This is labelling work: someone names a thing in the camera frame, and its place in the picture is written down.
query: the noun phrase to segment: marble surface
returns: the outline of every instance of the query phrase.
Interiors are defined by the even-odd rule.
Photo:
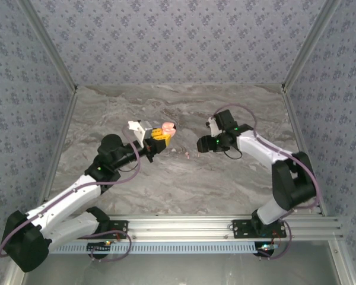
[[[108,214],[249,214],[263,205],[272,196],[271,175],[253,157],[198,156],[196,142],[209,134],[206,120],[226,103],[248,105],[258,117],[262,136],[282,148],[297,150],[278,86],[95,86],[79,87],[77,96],[51,197],[91,164],[105,135],[119,134],[125,141],[121,128],[127,121],[142,119],[153,126],[170,121],[177,126],[169,147],[153,163],[141,159],[135,179],[113,186],[81,211],[96,205]],[[242,109],[232,107],[231,112],[240,125],[252,125],[252,118]],[[229,155],[237,157],[238,153],[230,151]],[[122,178],[129,175],[122,173]]]

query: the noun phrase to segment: patterned wallpaper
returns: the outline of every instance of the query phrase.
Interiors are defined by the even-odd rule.
[[[356,264],[356,0],[343,0],[290,91],[330,215]]]
[[[31,0],[77,85],[280,83],[324,0]]]
[[[69,97],[16,1],[0,0],[0,241],[7,216],[36,205]]]

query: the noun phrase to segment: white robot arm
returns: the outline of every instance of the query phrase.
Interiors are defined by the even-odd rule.
[[[131,121],[128,125],[137,137],[136,141],[123,144],[116,134],[105,136],[91,166],[69,188],[25,214],[16,211],[8,217],[0,255],[4,249],[24,272],[29,272],[61,245],[109,230],[108,216],[97,207],[63,221],[116,184],[120,178],[119,169],[137,160],[137,156],[146,156],[152,162],[153,157],[168,146],[172,136],[162,129],[152,129],[145,121]]]
[[[282,150],[255,134],[251,126],[246,124],[238,126],[229,110],[210,117],[206,125],[211,129],[211,135],[198,140],[199,152],[227,151],[233,147],[241,153],[250,154],[272,172],[273,198],[252,214],[256,231],[276,222],[293,207],[316,195],[307,173],[283,155],[285,153],[297,158],[312,171],[309,157],[305,153],[293,154]]]

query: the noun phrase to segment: pink object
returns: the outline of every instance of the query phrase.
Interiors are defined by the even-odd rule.
[[[170,135],[173,137],[176,134],[176,129],[174,128],[174,123],[166,122],[162,124],[162,134]]]

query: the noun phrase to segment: cable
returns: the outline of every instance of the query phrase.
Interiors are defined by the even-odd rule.
[[[129,169],[129,170],[118,169],[118,171],[121,171],[121,172],[131,172],[131,171],[134,170],[136,167],[137,167],[137,164],[136,164],[132,169]]]
[[[104,235],[110,235],[110,234],[113,234],[113,233],[121,233],[122,235],[125,235],[126,238],[129,240],[129,246],[128,246],[128,249],[126,250],[126,252],[119,256],[119,257],[116,257],[116,258],[110,258],[110,259],[97,259],[97,258],[94,258],[94,251],[95,249],[97,248],[96,246],[91,250],[91,258],[93,260],[98,260],[99,262],[112,262],[112,261],[119,261],[123,258],[126,258],[129,253],[131,252],[131,249],[132,249],[132,239],[131,237],[126,233],[126,232],[123,232],[122,230],[109,230],[108,232],[103,232],[103,233],[95,233],[93,235],[88,235],[88,236],[83,236],[82,238],[97,238],[98,236],[104,236]]]
[[[272,234],[274,235],[274,236],[278,236],[278,238],[279,238],[279,244],[278,244],[278,247],[281,245],[281,236],[279,235],[279,233],[277,233],[275,230],[272,232]]]
[[[291,159],[292,161],[294,161],[295,163],[297,163],[300,167],[303,168],[303,170],[310,176],[311,178],[311,181],[313,182],[314,184],[314,187],[315,187],[315,192],[316,192],[316,196],[315,196],[315,201],[311,204],[311,205],[308,205],[308,206],[298,206],[296,207],[297,209],[312,209],[314,207],[316,207],[319,203],[319,199],[320,197],[322,196],[321,194],[321,191],[320,191],[320,186],[314,176],[314,174],[310,171],[310,169],[304,165],[301,161],[299,161],[297,158],[295,158],[294,156],[284,152],[284,151],[281,151],[280,149],[276,148],[276,147],[273,147],[269,144],[267,144],[266,142],[264,142],[262,139],[259,138],[258,134],[257,134],[257,117],[255,115],[255,113],[252,112],[252,110],[250,110],[247,106],[243,106],[239,103],[230,103],[230,104],[226,104],[224,106],[221,106],[219,109],[217,109],[214,114],[212,115],[212,118],[220,111],[220,110],[223,110],[229,106],[236,106],[236,107],[240,107],[242,109],[244,109],[245,111],[247,111],[248,113],[251,114],[251,116],[253,117],[253,119],[255,120],[255,125],[253,126],[253,135],[255,136],[256,140],[261,143],[263,146],[267,147],[268,149],[276,152],[276,153],[279,153],[279,154],[282,154],[283,156],[287,157],[288,159]]]
[[[238,160],[243,157],[243,153],[240,150],[237,150],[240,153],[240,157],[230,157],[226,151],[223,151],[225,156],[229,157],[230,159]]]
[[[267,254],[267,253],[264,252],[264,251],[257,251],[258,253],[260,253],[260,254],[266,256],[267,258],[269,258],[270,260],[275,260],[275,259],[278,259],[278,258],[280,258],[280,257],[283,257],[283,256],[288,252],[288,250],[289,250],[289,248],[290,248],[290,246],[291,246],[291,241],[292,241],[292,239],[293,239],[293,236],[291,235],[291,228],[290,228],[289,224],[287,223],[287,221],[285,221],[285,220],[282,220],[282,221],[284,222],[284,224],[285,224],[286,227],[287,227],[287,230],[289,231],[289,242],[288,242],[288,244],[287,244],[285,250],[282,251],[279,255],[273,256],[273,257],[271,257],[269,254]]]
[[[120,180],[120,181],[113,181],[113,182],[90,182],[90,183],[86,183],[86,184],[82,184],[78,187],[76,187],[75,189],[70,190],[69,192],[67,192],[66,194],[64,194],[63,196],[59,197],[57,200],[55,200],[54,202],[52,202],[50,205],[48,205],[47,207],[45,207],[44,209],[42,209],[41,212],[39,212],[37,215],[33,216],[32,218],[29,218],[27,221],[23,222],[22,224],[20,224],[19,226],[17,226],[13,231],[11,231],[8,236],[5,237],[5,239],[2,241],[2,243],[0,244],[0,257],[7,257],[8,254],[3,254],[2,251],[5,247],[5,245],[7,245],[8,241],[19,231],[21,230],[23,227],[25,227],[26,225],[30,224],[32,221],[34,221],[35,219],[37,219],[39,217],[39,215],[42,215],[44,213],[46,213],[49,209],[51,209],[52,207],[54,207],[56,204],[58,204],[59,202],[61,202],[62,200],[64,200],[66,197],[70,196],[72,193],[75,193],[76,191],[87,187],[87,186],[91,186],[91,185],[117,185],[117,184],[121,184],[121,183],[125,183],[128,182],[130,180],[132,180],[140,171],[141,168],[141,160],[140,160],[140,155],[137,151],[137,148],[135,146],[135,144],[132,142],[132,140],[129,138],[129,136],[126,134],[126,129],[127,126],[125,125],[122,128],[122,132],[123,135],[125,136],[125,138],[129,141],[129,144],[131,145],[133,151],[136,154],[136,160],[137,160],[137,166],[136,166],[136,171],[135,173],[133,173],[130,177],[124,179],[124,180]]]

